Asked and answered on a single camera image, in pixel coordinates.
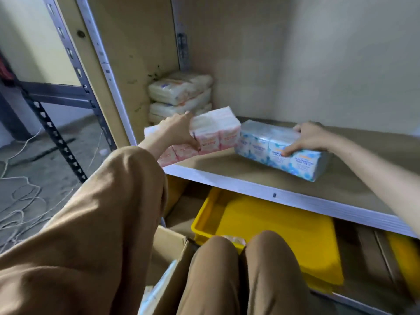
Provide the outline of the person's right hand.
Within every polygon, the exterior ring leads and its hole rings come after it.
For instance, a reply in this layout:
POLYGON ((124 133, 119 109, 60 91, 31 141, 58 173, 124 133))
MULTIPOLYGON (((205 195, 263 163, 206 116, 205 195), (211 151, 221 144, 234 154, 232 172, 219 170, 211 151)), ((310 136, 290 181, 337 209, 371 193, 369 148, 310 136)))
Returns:
POLYGON ((297 124, 293 130, 299 133, 299 138, 295 142, 301 142, 304 145, 305 148, 302 150, 328 150, 334 139, 334 134, 318 122, 308 121, 297 124))

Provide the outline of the person's left hand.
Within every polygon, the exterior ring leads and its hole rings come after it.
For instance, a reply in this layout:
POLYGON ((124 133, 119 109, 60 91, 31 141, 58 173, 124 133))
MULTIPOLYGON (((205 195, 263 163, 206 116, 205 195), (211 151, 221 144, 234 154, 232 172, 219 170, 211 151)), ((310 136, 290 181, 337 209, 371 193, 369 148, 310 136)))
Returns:
POLYGON ((184 114, 174 114, 159 123, 158 129, 170 146, 183 145, 187 135, 193 136, 190 132, 193 116, 193 113, 187 111, 184 114))

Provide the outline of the pink tissue multipack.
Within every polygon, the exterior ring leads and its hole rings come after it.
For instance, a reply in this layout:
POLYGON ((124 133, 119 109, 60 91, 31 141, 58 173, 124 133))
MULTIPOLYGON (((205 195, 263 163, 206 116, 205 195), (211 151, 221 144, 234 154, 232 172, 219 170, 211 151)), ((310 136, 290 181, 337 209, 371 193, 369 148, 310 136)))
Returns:
POLYGON ((159 124, 145 128, 144 140, 138 146, 149 151, 159 165, 165 167, 198 155, 235 147, 241 124, 230 107, 193 116, 190 132, 200 143, 200 151, 187 144, 170 146, 158 127, 159 124))

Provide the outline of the blue tissue multipack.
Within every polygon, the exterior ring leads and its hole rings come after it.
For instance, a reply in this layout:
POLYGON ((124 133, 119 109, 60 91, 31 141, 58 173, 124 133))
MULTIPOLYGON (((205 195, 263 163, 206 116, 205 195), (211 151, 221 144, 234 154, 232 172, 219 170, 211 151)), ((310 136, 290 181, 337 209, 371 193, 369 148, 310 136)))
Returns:
POLYGON ((292 128, 247 120, 241 124, 234 150, 240 156, 314 182, 326 170, 331 156, 308 149, 283 156, 283 150, 299 138, 300 133, 292 128))

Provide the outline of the person's left forearm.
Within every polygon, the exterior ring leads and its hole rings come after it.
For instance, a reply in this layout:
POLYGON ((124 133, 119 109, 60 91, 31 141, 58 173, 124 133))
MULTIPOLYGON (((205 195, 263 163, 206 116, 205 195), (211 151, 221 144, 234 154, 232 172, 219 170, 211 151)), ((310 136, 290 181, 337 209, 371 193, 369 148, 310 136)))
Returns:
POLYGON ((148 137, 113 152, 37 234, 0 254, 0 315, 137 315, 169 145, 148 137))

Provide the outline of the person's right forearm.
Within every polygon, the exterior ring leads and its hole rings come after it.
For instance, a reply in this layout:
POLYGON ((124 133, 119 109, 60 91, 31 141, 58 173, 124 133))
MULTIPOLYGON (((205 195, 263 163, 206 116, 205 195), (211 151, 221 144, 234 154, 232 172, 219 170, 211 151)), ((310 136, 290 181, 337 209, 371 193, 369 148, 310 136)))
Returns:
POLYGON ((420 175, 379 157, 357 143, 326 131, 326 148, 420 238, 420 175))

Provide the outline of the grey metal shelving rack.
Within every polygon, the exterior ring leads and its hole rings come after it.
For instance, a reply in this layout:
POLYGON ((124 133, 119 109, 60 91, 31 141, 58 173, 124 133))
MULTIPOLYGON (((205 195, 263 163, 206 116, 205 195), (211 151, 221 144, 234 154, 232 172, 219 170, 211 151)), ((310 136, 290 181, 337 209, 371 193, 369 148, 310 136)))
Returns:
MULTIPOLYGON (((112 149, 137 144, 146 127, 145 113, 148 102, 141 102, 138 118, 134 115, 134 101, 146 99, 145 81, 143 89, 131 86, 124 89, 123 76, 128 73, 123 68, 109 63, 106 47, 103 46, 97 30, 95 16, 89 0, 43 0, 50 17, 62 39, 68 56, 74 60, 73 66, 80 78, 78 87, 85 95, 94 96, 101 109, 101 121, 105 121, 112 138, 112 149)), ((233 191, 255 198, 277 202, 283 205, 311 211, 342 221, 354 222, 357 226, 370 227, 372 231, 392 236, 400 234, 405 238, 417 236, 409 226, 394 214, 385 213, 376 205, 371 210, 367 204, 350 205, 342 196, 339 201, 327 199, 339 195, 325 183, 312 196, 307 188, 318 183, 299 182, 288 174, 274 173, 262 165, 251 164, 249 160, 234 155, 233 149, 195 157, 181 164, 171 164, 164 168, 170 177, 194 181, 219 189, 233 191)))

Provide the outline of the yellow plastic tray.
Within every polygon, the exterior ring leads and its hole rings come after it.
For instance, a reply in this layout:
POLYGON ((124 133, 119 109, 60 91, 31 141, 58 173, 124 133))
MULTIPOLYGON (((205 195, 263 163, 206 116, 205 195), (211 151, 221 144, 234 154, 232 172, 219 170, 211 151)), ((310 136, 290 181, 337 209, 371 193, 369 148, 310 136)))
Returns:
POLYGON ((331 217, 213 187, 191 226, 198 244, 213 236, 231 240, 239 253, 263 231, 280 235, 310 288, 331 293, 344 285, 331 217))
POLYGON ((420 240, 388 231, 386 237, 410 294, 420 299, 420 240))

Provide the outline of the brown cardboard box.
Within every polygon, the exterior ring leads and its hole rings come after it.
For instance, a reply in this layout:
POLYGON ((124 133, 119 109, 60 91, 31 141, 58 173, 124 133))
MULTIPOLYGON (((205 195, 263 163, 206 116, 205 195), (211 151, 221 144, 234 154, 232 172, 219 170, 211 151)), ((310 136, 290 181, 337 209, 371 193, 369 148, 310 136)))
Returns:
POLYGON ((146 286, 156 283, 150 274, 151 265, 157 263, 164 268, 178 260, 175 272, 166 287, 153 315, 176 315, 186 287, 188 272, 198 246, 187 237, 159 226, 154 235, 152 257, 146 275, 146 286))

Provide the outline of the person's right leg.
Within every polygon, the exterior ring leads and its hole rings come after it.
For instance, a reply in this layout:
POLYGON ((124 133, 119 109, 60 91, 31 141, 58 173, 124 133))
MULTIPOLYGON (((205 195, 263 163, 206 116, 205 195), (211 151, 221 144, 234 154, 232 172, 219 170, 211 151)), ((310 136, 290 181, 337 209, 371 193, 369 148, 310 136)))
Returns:
POLYGON ((239 256, 241 315, 330 315, 304 280, 285 240, 263 231, 239 256))

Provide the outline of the person's leg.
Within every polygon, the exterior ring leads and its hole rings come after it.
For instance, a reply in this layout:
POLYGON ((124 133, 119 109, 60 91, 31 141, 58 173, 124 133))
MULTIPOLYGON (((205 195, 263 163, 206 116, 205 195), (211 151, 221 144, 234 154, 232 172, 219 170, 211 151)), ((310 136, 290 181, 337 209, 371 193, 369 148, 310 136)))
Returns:
POLYGON ((239 256, 241 315, 330 315, 304 280, 285 240, 263 231, 239 256))
POLYGON ((239 255, 214 236, 193 256, 176 315, 240 315, 239 255))

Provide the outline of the person's left leg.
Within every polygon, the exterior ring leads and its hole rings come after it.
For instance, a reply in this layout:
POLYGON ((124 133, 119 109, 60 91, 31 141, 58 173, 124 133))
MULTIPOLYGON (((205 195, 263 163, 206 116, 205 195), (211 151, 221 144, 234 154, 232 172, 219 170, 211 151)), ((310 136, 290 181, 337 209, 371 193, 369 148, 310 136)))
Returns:
POLYGON ((240 315, 239 255, 214 236, 193 256, 176 315, 240 315))

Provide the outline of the dark perforated metal rack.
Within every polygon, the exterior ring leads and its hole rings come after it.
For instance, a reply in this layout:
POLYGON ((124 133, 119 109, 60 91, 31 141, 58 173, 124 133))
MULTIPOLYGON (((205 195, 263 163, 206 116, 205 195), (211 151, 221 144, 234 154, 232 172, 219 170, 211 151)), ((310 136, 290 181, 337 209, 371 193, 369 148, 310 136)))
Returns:
POLYGON ((48 134, 50 139, 55 143, 55 146, 60 151, 63 158, 66 160, 66 163, 69 165, 73 173, 78 178, 79 182, 82 184, 88 179, 87 174, 82 169, 81 165, 75 158, 74 154, 72 153, 70 147, 65 142, 64 138, 60 134, 60 131, 55 126, 54 122, 51 120, 50 116, 48 115, 47 111, 39 101, 35 101, 29 93, 22 87, 22 84, 20 81, 18 81, 17 77, 13 73, 7 59, 4 57, 3 53, 0 50, 0 62, 4 66, 5 70, 9 73, 11 73, 13 81, 17 85, 17 87, 20 89, 22 96, 29 106, 29 108, 32 110, 34 115, 38 118, 40 121, 42 128, 45 130, 45 132, 48 134))

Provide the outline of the white blue plastic packet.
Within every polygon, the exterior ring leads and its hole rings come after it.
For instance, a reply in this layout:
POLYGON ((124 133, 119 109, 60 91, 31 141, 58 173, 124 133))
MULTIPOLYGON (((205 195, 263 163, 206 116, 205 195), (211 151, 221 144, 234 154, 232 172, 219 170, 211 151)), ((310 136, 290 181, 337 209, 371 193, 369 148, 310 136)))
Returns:
POLYGON ((145 287, 137 315, 153 315, 175 272, 177 264, 178 260, 175 259, 166 268, 163 265, 159 266, 157 263, 151 265, 150 274, 153 275, 154 280, 156 279, 156 283, 145 287))

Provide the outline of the red object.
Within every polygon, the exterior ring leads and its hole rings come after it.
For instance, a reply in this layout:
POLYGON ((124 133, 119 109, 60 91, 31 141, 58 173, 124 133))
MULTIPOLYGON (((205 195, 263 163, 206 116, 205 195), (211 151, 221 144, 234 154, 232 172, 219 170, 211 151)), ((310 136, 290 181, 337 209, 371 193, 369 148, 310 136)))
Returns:
POLYGON ((0 57, 0 80, 5 86, 14 87, 14 76, 7 68, 6 64, 3 62, 3 59, 0 57))

